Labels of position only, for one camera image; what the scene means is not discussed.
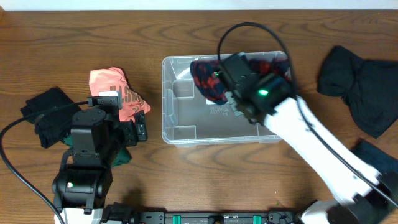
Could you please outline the dark green shirt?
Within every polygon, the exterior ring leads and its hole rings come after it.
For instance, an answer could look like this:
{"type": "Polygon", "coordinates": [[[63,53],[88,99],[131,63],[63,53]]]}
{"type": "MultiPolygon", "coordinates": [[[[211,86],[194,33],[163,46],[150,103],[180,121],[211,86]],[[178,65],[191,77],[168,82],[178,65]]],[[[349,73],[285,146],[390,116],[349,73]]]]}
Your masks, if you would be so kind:
{"type": "MultiPolygon", "coordinates": [[[[61,140],[61,142],[64,143],[65,145],[67,145],[69,148],[73,148],[73,141],[72,141],[71,134],[66,135],[61,140]]],[[[124,164],[128,164],[131,161],[131,159],[132,159],[132,156],[131,156],[130,152],[125,147],[123,147],[119,150],[111,167],[117,167],[117,166],[121,166],[124,164]]]]}

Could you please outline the red navy plaid shirt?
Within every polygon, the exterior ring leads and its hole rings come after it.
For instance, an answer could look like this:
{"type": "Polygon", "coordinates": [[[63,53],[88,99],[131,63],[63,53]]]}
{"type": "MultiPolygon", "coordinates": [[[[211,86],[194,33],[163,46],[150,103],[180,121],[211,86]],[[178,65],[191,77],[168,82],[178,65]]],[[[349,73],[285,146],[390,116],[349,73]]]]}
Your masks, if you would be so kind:
{"type": "MultiPolygon", "coordinates": [[[[275,73],[290,80],[289,63],[287,59],[274,59],[272,61],[250,59],[249,64],[252,70],[260,75],[275,73]]],[[[226,87],[221,83],[217,75],[217,60],[195,60],[190,64],[190,73],[193,82],[200,93],[217,105],[224,105],[228,102],[225,93],[226,87]]]]}

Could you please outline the clear plastic storage container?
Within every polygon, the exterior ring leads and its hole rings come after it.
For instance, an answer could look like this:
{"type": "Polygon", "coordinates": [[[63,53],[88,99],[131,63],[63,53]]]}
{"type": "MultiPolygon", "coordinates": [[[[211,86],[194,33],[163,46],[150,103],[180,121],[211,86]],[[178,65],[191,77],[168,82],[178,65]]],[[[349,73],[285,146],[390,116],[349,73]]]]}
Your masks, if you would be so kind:
{"type": "Polygon", "coordinates": [[[207,100],[195,86],[190,64],[216,55],[169,56],[162,62],[162,138],[178,147],[274,143],[281,137],[260,124],[249,124],[226,103],[207,100]]]}

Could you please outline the pink printed shirt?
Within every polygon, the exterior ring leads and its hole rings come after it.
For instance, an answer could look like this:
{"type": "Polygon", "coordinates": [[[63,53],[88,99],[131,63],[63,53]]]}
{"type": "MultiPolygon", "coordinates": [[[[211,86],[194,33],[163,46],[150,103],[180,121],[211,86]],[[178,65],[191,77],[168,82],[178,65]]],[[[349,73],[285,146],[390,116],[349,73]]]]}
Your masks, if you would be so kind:
{"type": "Polygon", "coordinates": [[[101,92],[105,91],[117,91],[121,94],[120,121],[135,121],[134,116],[138,112],[146,114],[151,110],[150,105],[138,93],[130,89],[121,68],[111,67],[92,70],[89,77],[89,87],[92,96],[99,96],[101,92]]]}

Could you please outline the black garment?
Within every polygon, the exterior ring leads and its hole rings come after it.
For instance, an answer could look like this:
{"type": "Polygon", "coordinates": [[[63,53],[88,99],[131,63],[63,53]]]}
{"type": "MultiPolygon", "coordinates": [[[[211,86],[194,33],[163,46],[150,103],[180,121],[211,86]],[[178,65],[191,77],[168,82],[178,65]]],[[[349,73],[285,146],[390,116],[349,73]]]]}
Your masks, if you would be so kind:
{"type": "MultiPolygon", "coordinates": [[[[25,103],[26,105],[20,109],[23,116],[74,104],[58,87],[51,88],[25,103]]],[[[49,148],[59,141],[63,141],[70,134],[73,115],[79,111],[81,108],[74,105],[50,114],[27,118],[27,121],[35,126],[35,133],[39,136],[41,146],[49,148]]]]}

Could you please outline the black sweater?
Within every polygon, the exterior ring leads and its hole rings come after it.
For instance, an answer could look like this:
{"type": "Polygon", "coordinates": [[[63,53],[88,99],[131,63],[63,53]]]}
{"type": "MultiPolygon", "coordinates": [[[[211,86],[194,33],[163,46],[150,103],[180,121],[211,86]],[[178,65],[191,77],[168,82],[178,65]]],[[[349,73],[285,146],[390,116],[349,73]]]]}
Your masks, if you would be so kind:
{"type": "Polygon", "coordinates": [[[317,92],[340,97],[358,128],[377,139],[397,121],[397,62],[334,46],[321,65],[317,92]]]}

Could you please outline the dark navy garment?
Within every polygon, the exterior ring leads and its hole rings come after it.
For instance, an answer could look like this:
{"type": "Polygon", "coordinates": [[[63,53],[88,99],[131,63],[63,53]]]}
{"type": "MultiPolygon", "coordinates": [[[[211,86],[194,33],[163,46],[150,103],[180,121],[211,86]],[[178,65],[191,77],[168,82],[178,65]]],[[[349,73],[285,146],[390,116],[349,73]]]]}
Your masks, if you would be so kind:
{"type": "Polygon", "coordinates": [[[382,174],[387,172],[397,173],[397,159],[386,154],[370,142],[359,141],[353,148],[352,153],[382,174]]]}

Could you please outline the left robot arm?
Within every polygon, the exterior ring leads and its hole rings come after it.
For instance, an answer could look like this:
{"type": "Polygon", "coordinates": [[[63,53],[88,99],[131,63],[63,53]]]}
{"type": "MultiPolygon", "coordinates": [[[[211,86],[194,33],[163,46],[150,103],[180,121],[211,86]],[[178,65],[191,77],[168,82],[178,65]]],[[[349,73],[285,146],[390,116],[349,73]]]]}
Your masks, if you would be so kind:
{"type": "Polygon", "coordinates": [[[133,211],[106,206],[113,182],[112,164],[128,147],[147,140],[145,114],[119,120],[117,110],[92,108],[72,118],[72,147],[67,150],[53,181],[53,204],[62,223],[135,223],[133,211]]]}

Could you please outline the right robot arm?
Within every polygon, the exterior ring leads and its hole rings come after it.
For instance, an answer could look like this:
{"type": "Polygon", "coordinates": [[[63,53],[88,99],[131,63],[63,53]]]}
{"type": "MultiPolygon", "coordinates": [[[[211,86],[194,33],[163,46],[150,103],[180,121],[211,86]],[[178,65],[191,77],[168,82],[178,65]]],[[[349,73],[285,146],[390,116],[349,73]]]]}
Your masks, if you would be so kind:
{"type": "Polygon", "coordinates": [[[287,142],[321,177],[333,200],[317,200],[296,223],[380,223],[397,208],[397,173],[380,172],[345,147],[283,75],[253,71],[243,53],[219,60],[217,77],[238,111],[287,142]]]}

